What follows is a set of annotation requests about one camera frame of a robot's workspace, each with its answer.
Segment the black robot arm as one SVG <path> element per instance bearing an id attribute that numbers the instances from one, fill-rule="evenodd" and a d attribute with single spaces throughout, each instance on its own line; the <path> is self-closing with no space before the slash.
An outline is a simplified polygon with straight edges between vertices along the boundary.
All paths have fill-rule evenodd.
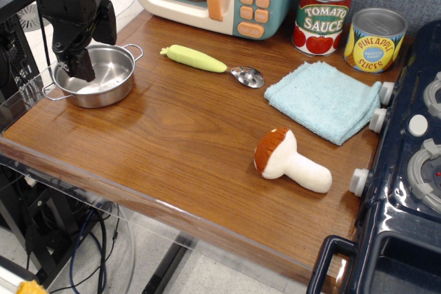
<path id="1" fill-rule="evenodd" d="M 35 0 L 53 27 L 52 51 L 68 76 L 93 81 L 87 47 L 91 41 L 116 43 L 116 15 L 110 0 Z"/>

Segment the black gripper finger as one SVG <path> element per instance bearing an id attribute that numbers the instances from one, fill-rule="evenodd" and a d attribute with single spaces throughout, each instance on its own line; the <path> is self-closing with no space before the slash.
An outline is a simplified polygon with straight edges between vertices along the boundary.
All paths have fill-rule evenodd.
<path id="1" fill-rule="evenodd" d="M 92 38 L 100 43 L 114 45 L 116 43 L 116 15 L 113 3 L 102 0 L 91 28 Z"/>
<path id="2" fill-rule="evenodd" d="M 63 70 L 69 77 L 79 78 L 90 82 L 95 79 L 94 69 L 87 48 L 62 50 L 54 49 L 58 68 Z"/>

